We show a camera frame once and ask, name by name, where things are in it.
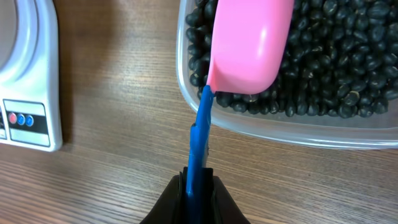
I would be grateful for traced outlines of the white kitchen scale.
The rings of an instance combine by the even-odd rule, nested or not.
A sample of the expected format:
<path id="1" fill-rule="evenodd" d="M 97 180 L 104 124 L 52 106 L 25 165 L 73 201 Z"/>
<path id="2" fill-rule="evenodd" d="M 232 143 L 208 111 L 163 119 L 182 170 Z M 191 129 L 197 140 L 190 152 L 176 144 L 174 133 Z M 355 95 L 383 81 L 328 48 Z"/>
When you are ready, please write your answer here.
<path id="1" fill-rule="evenodd" d="M 52 0 L 1 1 L 1 143 L 61 148 L 58 47 Z"/>

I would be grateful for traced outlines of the pink scoop with blue handle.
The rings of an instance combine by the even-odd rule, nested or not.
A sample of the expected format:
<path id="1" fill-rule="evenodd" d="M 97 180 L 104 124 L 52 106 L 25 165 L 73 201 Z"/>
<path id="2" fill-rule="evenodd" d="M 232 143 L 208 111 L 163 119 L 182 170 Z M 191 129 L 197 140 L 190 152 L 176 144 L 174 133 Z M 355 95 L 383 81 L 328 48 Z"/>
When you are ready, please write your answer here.
<path id="1" fill-rule="evenodd" d="M 255 94 L 279 71 L 294 8 L 293 0 L 219 0 L 215 12 L 208 79 L 190 130 L 185 198 L 189 223 L 204 217 L 204 171 L 217 91 Z"/>

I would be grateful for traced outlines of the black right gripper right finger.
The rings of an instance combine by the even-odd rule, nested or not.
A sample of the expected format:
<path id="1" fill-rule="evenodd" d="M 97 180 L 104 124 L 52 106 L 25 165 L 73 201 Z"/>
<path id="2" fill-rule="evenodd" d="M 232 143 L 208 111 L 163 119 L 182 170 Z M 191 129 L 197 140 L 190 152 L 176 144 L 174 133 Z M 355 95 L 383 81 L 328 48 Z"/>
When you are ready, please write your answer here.
<path id="1" fill-rule="evenodd" d="M 205 224 L 250 224 L 212 168 L 203 169 L 203 215 Z"/>

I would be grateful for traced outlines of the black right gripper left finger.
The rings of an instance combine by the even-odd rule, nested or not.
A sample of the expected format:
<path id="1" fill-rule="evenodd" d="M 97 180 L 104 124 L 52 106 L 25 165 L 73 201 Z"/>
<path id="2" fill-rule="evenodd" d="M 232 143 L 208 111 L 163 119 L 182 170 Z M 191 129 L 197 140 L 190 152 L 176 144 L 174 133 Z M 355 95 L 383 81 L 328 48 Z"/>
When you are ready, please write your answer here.
<path id="1" fill-rule="evenodd" d="M 170 182 L 141 224 L 183 224 L 187 223 L 185 208 L 185 188 L 187 167 Z"/>

